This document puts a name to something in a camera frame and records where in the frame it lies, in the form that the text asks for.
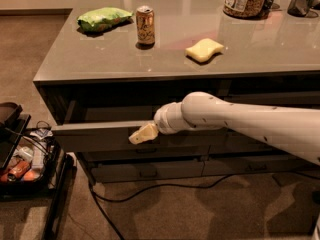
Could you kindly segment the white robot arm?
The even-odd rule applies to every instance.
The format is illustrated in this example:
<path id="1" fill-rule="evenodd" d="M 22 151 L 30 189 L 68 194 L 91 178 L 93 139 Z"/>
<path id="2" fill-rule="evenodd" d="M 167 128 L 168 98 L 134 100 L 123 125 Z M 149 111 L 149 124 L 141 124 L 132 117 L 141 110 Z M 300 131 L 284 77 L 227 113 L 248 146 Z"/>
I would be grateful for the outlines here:
<path id="1" fill-rule="evenodd" d="M 320 165 L 319 110 L 231 103 L 205 92 L 192 92 L 180 102 L 160 107 L 129 141 L 140 144 L 160 133 L 223 127 Z"/>

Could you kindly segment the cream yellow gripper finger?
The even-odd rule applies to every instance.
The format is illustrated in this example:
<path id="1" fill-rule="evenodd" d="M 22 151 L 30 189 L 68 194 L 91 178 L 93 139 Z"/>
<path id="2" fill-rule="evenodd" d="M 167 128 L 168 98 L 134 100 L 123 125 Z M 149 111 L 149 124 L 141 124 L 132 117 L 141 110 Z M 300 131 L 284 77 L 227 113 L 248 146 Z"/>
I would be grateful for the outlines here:
<path id="1" fill-rule="evenodd" d="M 141 126 L 137 131 L 129 136 L 129 141 L 134 144 L 140 144 L 146 141 L 154 140 L 158 136 L 158 128 L 154 123 L 148 123 Z"/>

